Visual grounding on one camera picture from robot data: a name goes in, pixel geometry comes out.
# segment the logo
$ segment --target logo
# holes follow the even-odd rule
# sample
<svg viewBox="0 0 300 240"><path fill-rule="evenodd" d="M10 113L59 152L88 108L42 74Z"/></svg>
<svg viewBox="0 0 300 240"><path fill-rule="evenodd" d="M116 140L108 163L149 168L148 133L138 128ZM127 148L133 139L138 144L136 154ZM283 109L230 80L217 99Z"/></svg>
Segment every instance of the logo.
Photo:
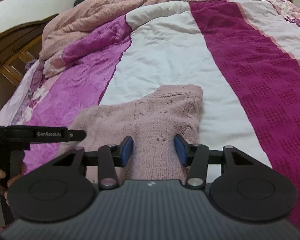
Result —
<svg viewBox="0 0 300 240"><path fill-rule="evenodd" d="M37 136L61 136L61 132L37 132Z"/></svg>
<svg viewBox="0 0 300 240"><path fill-rule="evenodd" d="M154 186L155 184L156 184L155 182L151 181L151 182L148 183L148 186L152 187L152 186Z"/></svg>

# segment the human hand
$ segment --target human hand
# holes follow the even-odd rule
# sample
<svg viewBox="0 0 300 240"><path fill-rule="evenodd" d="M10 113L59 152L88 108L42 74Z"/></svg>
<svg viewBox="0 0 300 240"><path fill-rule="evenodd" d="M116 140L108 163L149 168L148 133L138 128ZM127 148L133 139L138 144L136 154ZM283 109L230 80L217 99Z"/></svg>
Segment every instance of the human hand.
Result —
<svg viewBox="0 0 300 240"><path fill-rule="evenodd" d="M25 173L26 171L27 171L27 166L25 163L22 163L21 168L20 168L20 173L8 180L8 182L7 182L8 187L10 187L17 179L19 179L23 175L23 173ZM0 169L0 179L3 179L5 176L6 176L6 173ZM0 186L0 195L3 195L3 194L4 194L5 198L7 199L8 192L6 191L6 189L4 187Z"/></svg>

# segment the white stripe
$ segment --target white stripe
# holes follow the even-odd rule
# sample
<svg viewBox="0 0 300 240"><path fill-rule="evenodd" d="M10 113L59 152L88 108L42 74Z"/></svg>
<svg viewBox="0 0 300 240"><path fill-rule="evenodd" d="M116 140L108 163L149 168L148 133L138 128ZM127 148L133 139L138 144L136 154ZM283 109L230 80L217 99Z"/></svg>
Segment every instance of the white stripe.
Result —
<svg viewBox="0 0 300 240"><path fill-rule="evenodd" d="M183 6L180 4L173 2L174 8ZM155 6L158 12L167 8L165 3ZM233 145L271 167L237 96L216 66L189 6L181 14L156 15L147 23L136 21L147 17L127 17L133 19L128 24L140 27L131 34L131 47L118 63L101 104L139 99L163 84L199 85L203 89L200 142L215 150ZM219 175L220 167L211 166L207 181Z"/></svg>
<svg viewBox="0 0 300 240"><path fill-rule="evenodd" d="M273 37L282 49L300 59L300 27L286 21L266 0L231 1L239 2L250 24L262 30L267 36Z"/></svg>
<svg viewBox="0 0 300 240"><path fill-rule="evenodd" d="M150 22L156 18L168 17L174 14L180 14L190 10L188 2L165 2L160 5L142 6L126 14L126 21L132 31L135 31L141 25Z"/></svg>

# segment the wooden headboard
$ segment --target wooden headboard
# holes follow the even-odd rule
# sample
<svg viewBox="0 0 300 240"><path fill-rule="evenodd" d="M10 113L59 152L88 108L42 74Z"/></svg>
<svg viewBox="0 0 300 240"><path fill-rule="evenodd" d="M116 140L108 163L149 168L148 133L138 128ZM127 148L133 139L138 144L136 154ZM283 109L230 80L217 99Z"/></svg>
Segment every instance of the wooden headboard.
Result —
<svg viewBox="0 0 300 240"><path fill-rule="evenodd" d="M13 95L26 73L26 63L39 58L42 31L57 15L24 23L0 33L0 109Z"/></svg>

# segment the pink stripe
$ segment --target pink stripe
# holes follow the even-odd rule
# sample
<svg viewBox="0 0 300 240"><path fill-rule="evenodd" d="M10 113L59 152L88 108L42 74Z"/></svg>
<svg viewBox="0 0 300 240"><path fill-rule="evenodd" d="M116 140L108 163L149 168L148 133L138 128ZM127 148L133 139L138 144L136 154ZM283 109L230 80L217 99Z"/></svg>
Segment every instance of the pink stripe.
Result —
<svg viewBox="0 0 300 240"><path fill-rule="evenodd" d="M98 105L123 52L131 45L130 33L123 15L65 48L67 70L37 104L25 125L68 127L81 110ZM28 172L52 160L58 147L57 143L31 145L24 159Z"/></svg>
<svg viewBox="0 0 300 240"><path fill-rule="evenodd" d="M242 8L241 4L240 4L240 3L237 3L237 5L238 5L238 7L239 7L239 9L240 9L240 11L241 11L241 14L242 14L242 16L243 16L243 19L245 20L245 22L246 22L247 24L249 24L249 25L250 25L251 27L253 27L255 30L259 31L263 36L270 38L271 41L272 41L272 42L273 42L273 43L274 43L274 44L275 44L275 45L276 45L283 53L288 53L289 56L290 56L291 58L295 59L295 60L298 62L299 67L300 67L300 59L296 58L292 53L286 52L286 50L285 50L284 48L282 48L282 46L280 46L280 44L277 43L277 41L275 40L274 37L269 36L269 35L266 35L265 32L264 32L263 30L260 30L257 26L255 26L254 24L250 23L250 22L248 21L247 16L245 15L244 9Z"/></svg>
<svg viewBox="0 0 300 240"><path fill-rule="evenodd" d="M236 3L190 4L213 58L236 93L273 168L290 178L300 228L300 65L249 25Z"/></svg>

